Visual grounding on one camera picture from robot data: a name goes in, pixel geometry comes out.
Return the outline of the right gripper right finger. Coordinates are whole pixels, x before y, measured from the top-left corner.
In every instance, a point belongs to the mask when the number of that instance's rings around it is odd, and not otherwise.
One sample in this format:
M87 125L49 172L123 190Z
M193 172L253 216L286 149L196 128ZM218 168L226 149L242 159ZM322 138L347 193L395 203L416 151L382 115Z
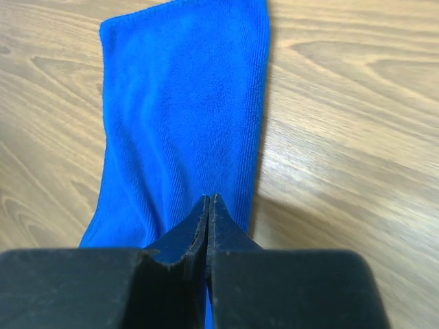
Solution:
M255 252L262 247L232 219L221 195L211 196L209 204L207 256L215 252Z

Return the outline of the blue towel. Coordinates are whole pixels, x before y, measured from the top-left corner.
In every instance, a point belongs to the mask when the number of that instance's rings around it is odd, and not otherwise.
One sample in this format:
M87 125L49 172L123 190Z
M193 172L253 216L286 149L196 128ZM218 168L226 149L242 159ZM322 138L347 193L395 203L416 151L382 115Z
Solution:
M247 231L270 24L265 1L170 1L99 29L106 149L81 247L143 248L205 195Z

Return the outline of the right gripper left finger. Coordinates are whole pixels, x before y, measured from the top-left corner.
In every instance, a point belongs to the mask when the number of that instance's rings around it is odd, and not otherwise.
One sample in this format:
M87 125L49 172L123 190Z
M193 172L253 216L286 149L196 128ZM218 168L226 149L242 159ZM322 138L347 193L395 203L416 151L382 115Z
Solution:
M204 275L210 197L202 196L189 214L143 249L159 271L198 284Z

